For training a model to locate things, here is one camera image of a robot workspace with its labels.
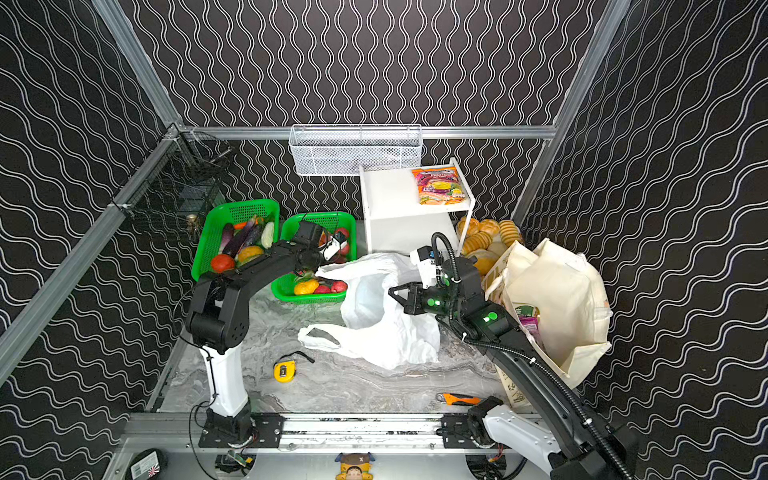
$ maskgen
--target tape measure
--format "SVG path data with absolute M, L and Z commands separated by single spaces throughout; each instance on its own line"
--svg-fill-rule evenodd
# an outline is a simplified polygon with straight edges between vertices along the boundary
M 306 353 L 304 352 L 293 352 L 293 353 L 286 353 L 285 355 L 281 356 L 274 365 L 275 370 L 275 380 L 277 380 L 280 383 L 288 383 L 291 380 L 293 380 L 293 377 L 296 375 L 296 360 L 286 360 L 285 362 L 281 362 L 280 360 L 291 357 L 293 355 L 301 355 L 305 359 L 309 360 L 310 363 L 314 363 L 315 361 Z

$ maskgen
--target white plastic bag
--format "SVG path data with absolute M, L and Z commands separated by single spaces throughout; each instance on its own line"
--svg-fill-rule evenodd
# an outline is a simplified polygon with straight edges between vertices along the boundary
M 532 252 L 515 242 L 483 279 L 483 287 L 487 297 L 504 305 L 515 318 L 516 306 L 539 309 L 538 328 L 546 353 L 532 337 L 529 340 L 571 388 L 584 381 L 611 347 L 607 333 L 612 312 L 603 280 L 583 254 L 549 239 Z M 517 406 L 527 403 L 501 370 L 499 374 L 510 401 Z
M 394 369 L 403 363 L 437 362 L 440 332 L 435 316 L 410 316 L 389 296 L 389 288 L 419 280 L 419 271 L 398 253 L 372 253 L 343 265 L 323 266 L 317 276 L 343 280 L 348 288 L 341 304 L 346 326 L 315 323 L 299 331 L 306 348 L 364 358 Z M 336 341 L 312 336 L 322 330 Z

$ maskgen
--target orange box cutter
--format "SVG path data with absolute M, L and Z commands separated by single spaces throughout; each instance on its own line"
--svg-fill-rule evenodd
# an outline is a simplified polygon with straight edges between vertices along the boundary
M 482 402 L 482 399 L 476 396 L 461 395 L 459 393 L 438 393 L 435 395 L 435 399 L 437 399 L 437 401 L 440 403 L 464 406 L 477 405 Z

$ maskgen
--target gray marble surface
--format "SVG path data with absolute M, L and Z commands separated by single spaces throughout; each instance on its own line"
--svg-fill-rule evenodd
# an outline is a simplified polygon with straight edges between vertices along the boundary
M 243 377 L 254 411 L 261 412 L 463 412 L 435 401 L 439 392 L 505 399 L 493 364 L 477 350 L 441 331 L 439 362 L 385 370 L 363 359 L 301 349 L 299 329 L 311 323 L 343 325 L 339 303 L 293 305 L 275 299 L 269 287 L 250 301 L 250 329 L 243 341 Z M 296 378 L 274 379 L 281 355 L 301 349 Z M 161 412 L 186 412 L 208 398 L 203 358 L 187 346 L 170 381 Z

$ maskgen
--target black patterned wall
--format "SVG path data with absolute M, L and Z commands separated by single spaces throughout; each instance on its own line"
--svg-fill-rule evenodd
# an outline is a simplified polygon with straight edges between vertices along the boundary
M 101 478 L 181 331 L 194 249 L 120 230 L 0 387 L 0 479 Z
M 766 96 L 768 3 L 636 0 L 523 225 L 603 275 L 640 480 L 768 476 Z
M 0 333 L 165 128 L 89 0 L 0 2 Z
M 223 187 L 230 201 L 271 198 L 282 216 L 345 211 L 362 219 L 358 177 L 302 177 L 293 168 L 286 141 L 231 142 L 236 155 Z M 425 141 L 424 165 L 447 164 L 455 157 L 475 193 L 479 218 L 511 217 L 543 141 Z
M 552 124 L 605 0 L 121 0 L 184 122 Z
M 4 332 L 164 127 L 89 0 L 0 2 L 0 26 Z M 103 475 L 174 346 L 192 253 L 110 240 L 0 386 L 1 480 Z

